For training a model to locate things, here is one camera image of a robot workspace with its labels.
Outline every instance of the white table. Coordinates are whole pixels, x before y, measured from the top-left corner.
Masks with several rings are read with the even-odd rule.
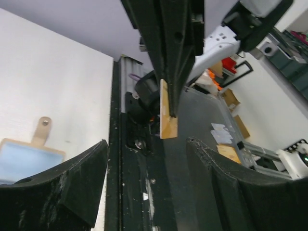
[[[108,141],[112,70],[113,58],[0,9],[0,140],[30,142],[48,116],[45,146],[66,160]],[[105,186],[94,230],[104,210]]]

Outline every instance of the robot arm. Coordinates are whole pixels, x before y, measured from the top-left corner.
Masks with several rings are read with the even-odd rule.
[[[164,79],[168,84],[170,115],[176,117],[187,80],[234,53],[252,51],[293,0],[239,0],[221,26],[206,38],[205,46],[204,0],[122,0],[122,3],[133,27],[141,34],[157,83]]]

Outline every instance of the wooden handle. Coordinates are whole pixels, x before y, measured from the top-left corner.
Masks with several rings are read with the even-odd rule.
[[[42,117],[38,121],[37,129],[34,132],[31,143],[36,146],[44,146],[51,130],[51,119]]]

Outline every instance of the workbench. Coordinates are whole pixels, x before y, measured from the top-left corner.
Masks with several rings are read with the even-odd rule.
[[[30,142],[48,116],[45,146],[65,160],[108,142],[113,58],[3,9],[0,34],[0,140]],[[104,226],[104,192],[94,230]]]

